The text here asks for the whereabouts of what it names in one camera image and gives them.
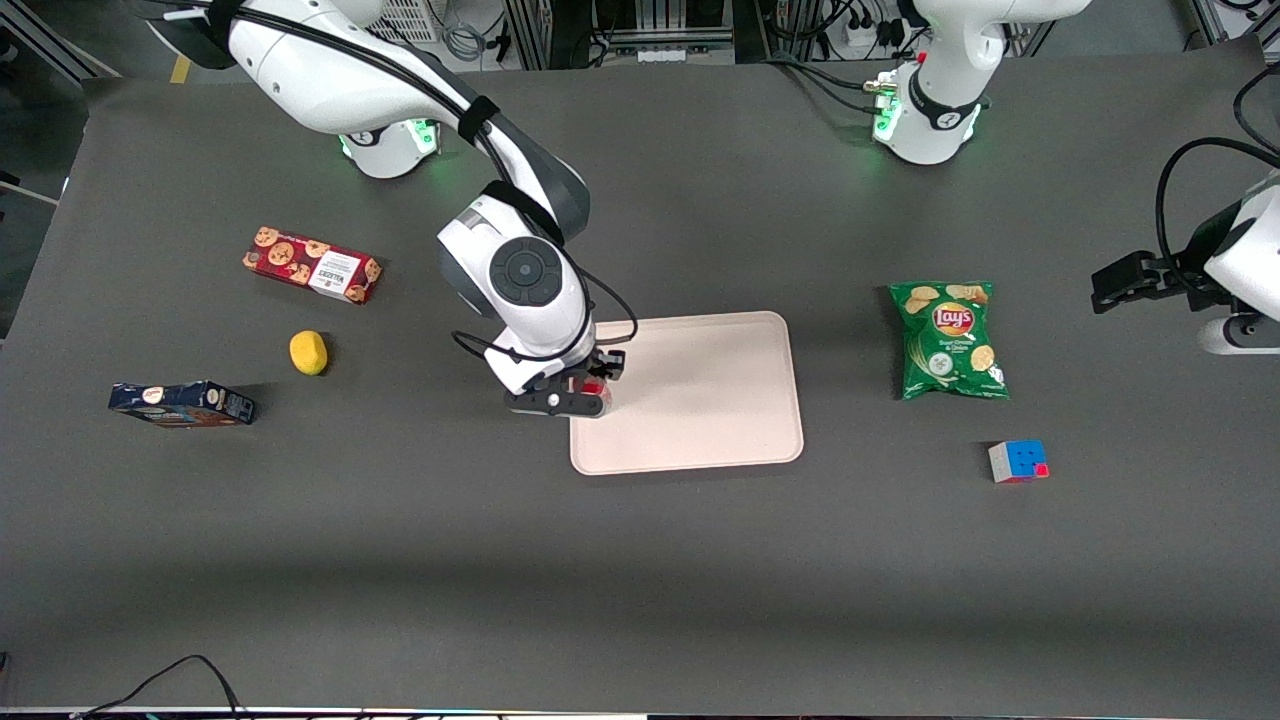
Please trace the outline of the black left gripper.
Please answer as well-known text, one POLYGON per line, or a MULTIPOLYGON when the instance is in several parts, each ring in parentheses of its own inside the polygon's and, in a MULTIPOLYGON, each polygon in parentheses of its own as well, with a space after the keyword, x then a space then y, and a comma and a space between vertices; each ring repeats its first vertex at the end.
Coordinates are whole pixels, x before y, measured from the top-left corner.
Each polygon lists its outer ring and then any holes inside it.
POLYGON ((1193 313, 1219 306, 1219 283, 1204 269, 1207 258, 1190 250, 1169 258, 1139 250, 1120 258, 1091 277, 1093 313, 1105 314, 1129 296, 1133 300, 1184 296, 1193 313))

